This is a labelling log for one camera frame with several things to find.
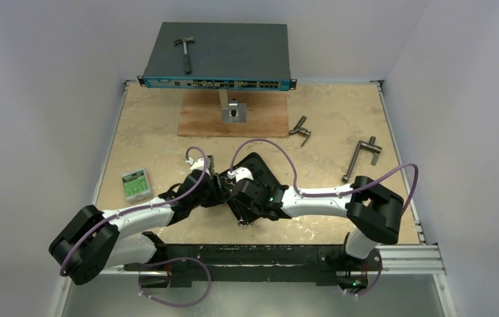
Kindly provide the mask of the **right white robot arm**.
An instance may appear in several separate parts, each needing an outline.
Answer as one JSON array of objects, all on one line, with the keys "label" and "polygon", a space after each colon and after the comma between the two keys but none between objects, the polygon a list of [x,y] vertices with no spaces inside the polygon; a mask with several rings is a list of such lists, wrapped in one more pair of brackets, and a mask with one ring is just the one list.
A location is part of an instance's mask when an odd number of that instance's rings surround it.
[{"label": "right white robot arm", "polygon": [[231,199],[258,217],[271,221],[308,215],[343,217],[355,226],[340,251],[350,269],[365,262],[379,244],[399,240],[403,198],[367,176],[334,188],[297,191],[293,186],[265,186],[243,178],[231,190]]}]

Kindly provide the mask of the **silver scissors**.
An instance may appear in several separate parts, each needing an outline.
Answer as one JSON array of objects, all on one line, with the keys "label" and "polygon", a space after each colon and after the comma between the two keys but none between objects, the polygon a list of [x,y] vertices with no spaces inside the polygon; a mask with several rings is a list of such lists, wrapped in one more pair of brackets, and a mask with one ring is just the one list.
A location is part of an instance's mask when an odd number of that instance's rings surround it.
[{"label": "silver scissors", "polygon": [[253,226],[254,225],[254,220],[247,220],[247,219],[244,219],[244,218],[241,218],[237,221],[237,227],[239,229],[243,229],[243,228],[246,228],[248,226]]}]

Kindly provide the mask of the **black hair comb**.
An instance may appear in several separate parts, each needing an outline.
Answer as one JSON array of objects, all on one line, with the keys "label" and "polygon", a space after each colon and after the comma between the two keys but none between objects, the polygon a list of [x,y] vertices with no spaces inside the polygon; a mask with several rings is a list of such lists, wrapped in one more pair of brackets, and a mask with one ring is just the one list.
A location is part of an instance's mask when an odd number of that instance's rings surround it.
[{"label": "black hair comb", "polygon": [[207,172],[208,172],[208,174],[210,176],[212,176],[215,173],[215,171],[214,171],[214,159],[213,159],[213,155],[208,155],[207,159],[208,159]]}]

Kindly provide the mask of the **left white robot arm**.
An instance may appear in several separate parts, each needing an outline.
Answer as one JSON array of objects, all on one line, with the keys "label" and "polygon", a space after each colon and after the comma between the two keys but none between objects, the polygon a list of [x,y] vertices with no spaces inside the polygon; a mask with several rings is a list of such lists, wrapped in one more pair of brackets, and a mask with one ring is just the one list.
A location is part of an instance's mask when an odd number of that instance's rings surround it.
[{"label": "left white robot arm", "polygon": [[74,284],[92,281],[103,269],[139,263],[150,270],[164,266],[166,252],[146,231],[175,225],[198,207],[225,203],[223,187],[214,172],[193,170],[183,183],[138,205],[100,210],[82,207],[51,242],[48,252],[59,274]]}]

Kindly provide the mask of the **black zip tool case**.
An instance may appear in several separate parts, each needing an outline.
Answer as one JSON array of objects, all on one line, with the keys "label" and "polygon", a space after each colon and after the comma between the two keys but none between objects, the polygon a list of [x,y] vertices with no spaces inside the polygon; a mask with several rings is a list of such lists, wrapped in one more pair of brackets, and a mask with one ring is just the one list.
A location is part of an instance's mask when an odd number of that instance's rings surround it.
[{"label": "black zip tool case", "polygon": [[[278,181],[262,157],[255,152],[250,153],[245,158],[241,159],[237,164],[234,164],[233,170],[239,167],[248,168],[252,172],[253,180],[261,185],[267,185],[270,187],[283,185]],[[219,183],[223,188],[226,204],[229,206],[236,219],[239,220],[244,218],[254,221],[260,219],[261,217],[249,213],[240,203],[233,200],[233,187],[237,182],[232,182],[227,179],[227,171],[228,170],[225,170],[219,174]]]}]

